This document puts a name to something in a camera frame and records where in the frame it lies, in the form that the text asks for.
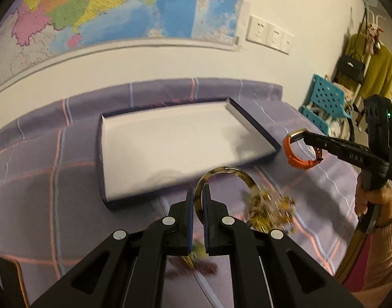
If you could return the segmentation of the person's right hand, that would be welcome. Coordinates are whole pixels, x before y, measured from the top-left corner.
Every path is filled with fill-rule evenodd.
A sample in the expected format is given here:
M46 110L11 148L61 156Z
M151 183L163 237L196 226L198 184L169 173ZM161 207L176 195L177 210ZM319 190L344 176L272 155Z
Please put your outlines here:
M376 221L376 226L383 228L392 223L392 184L388 181L378 190L363 189L362 174L358 175L355 191L355 213L358 216L366 214L368 203L381 206L381 210Z

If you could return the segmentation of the pink right sleeve forearm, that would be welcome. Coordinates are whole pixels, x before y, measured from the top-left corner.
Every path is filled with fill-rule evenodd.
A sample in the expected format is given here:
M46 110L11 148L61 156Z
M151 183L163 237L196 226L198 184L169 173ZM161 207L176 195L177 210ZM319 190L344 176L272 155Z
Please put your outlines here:
M352 292L364 307L379 307L392 290L392 222L371 236L364 287Z

